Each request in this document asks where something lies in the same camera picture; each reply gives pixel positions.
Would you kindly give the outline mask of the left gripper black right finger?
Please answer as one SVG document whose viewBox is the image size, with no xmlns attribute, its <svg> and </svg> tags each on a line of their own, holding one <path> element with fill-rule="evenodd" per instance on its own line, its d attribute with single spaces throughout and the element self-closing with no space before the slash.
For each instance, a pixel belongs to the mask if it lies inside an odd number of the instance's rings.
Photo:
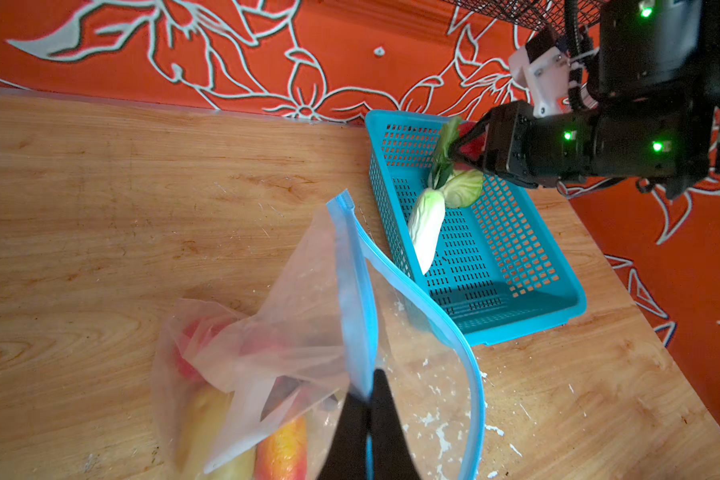
<svg viewBox="0 0 720 480">
<path fill-rule="evenodd" d="M 419 480 L 386 372 L 376 369 L 369 403 L 368 478 Z"/>
</svg>

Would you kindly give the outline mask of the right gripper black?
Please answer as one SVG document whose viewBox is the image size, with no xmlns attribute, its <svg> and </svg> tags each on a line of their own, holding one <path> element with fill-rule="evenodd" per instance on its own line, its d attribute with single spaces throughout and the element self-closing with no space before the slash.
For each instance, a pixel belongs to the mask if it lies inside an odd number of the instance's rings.
<svg viewBox="0 0 720 480">
<path fill-rule="evenodd" d="M 554 188 L 588 178 L 635 178 L 639 191 L 661 187 L 677 198 L 710 167 L 716 83 L 667 83 L 611 92 L 592 109 L 536 118 L 514 101 L 492 108 L 482 156 L 458 161 L 517 186 Z"/>
</svg>

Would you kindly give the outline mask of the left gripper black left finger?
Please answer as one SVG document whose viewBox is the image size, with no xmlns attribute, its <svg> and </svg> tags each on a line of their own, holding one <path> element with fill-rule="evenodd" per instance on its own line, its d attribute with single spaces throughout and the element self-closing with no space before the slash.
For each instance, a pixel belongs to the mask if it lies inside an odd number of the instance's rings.
<svg viewBox="0 0 720 480">
<path fill-rule="evenodd" d="M 366 401 L 349 393 L 319 480 L 367 480 L 370 408 Z"/>
</svg>

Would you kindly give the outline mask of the orange yellow mango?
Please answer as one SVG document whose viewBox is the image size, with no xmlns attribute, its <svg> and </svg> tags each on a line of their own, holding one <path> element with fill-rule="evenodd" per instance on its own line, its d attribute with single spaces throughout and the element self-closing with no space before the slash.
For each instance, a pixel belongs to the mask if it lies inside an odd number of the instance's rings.
<svg viewBox="0 0 720 480">
<path fill-rule="evenodd" d="M 256 446 L 256 480 L 304 480 L 308 467 L 305 416 L 297 417 Z"/>
</svg>

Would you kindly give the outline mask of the clear zip top bag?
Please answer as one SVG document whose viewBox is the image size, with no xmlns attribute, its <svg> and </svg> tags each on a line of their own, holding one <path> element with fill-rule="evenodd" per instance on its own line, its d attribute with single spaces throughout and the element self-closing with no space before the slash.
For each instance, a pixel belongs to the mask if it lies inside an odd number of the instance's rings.
<svg viewBox="0 0 720 480">
<path fill-rule="evenodd" d="M 193 383 L 172 355 L 183 329 L 200 318 L 232 323 L 188 358 L 204 378 Z M 183 411 L 211 385 L 234 396 L 204 473 L 305 416 L 305 479 L 318 479 L 346 396 L 369 405 L 376 369 L 386 372 L 420 479 L 475 478 L 485 420 L 476 358 L 444 310 L 372 241 L 343 192 L 315 213 L 255 314 L 182 299 L 163 320 L 152 397 L 169 477 L 179 479 Z"/>
</svg>

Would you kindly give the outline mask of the red fruit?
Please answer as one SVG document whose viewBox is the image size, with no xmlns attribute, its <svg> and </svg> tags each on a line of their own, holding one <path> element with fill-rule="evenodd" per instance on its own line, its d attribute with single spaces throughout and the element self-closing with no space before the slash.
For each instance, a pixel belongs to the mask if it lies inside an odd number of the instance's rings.
<svg viewBox="0 0 720 480">
<path fill-rule="evenodd" d="M 486 127 L 478 122 L 463 122 L 458 127 L 458 137 L 452 145 L 454 159 L 476 161 L 482 156 L 486 142 Z"/>
<path fill-rule="evenodd" d="M 193 383 L 204 381 L 202 374 L 188 358 L 200 353 L 231 323 L 230 319 L 200 318 L 183 329 L 172 355 L 174 366 L 183 379 Z"/>
</svg>

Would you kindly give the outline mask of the white radish with leaves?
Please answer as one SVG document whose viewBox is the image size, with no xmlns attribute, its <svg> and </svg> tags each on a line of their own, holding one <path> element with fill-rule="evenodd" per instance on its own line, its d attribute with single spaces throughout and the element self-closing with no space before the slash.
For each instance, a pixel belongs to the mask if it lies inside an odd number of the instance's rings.
<svg viewBox="0 0 720 480">
<path fill-rule="evenodd" d="M 460 135 L 462 119 L 451 117 L 441 128 L 431 154 L 432 167 L 427 186 L 417 197 L 407 228 L 420 270 L 426 274 L 434 261 L 436 246 L 446 214 L 446 201 L 442 187 L 452 175 L 453 161 L 448 149 Z"/>
</svg>

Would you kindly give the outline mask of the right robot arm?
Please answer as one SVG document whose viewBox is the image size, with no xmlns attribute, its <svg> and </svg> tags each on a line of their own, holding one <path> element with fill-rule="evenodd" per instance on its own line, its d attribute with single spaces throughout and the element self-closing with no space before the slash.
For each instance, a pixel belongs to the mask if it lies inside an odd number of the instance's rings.
<svg viewBox="0 0 720 480">
<path fill-rule="evenodd" d="M 668 199 L 720 173 L 720 1 L 481 1 L 535 31 L 514 53 L 529 101 L 490 109 L 451 160 L 515 185 L 632 178 Z"/>
</svg>

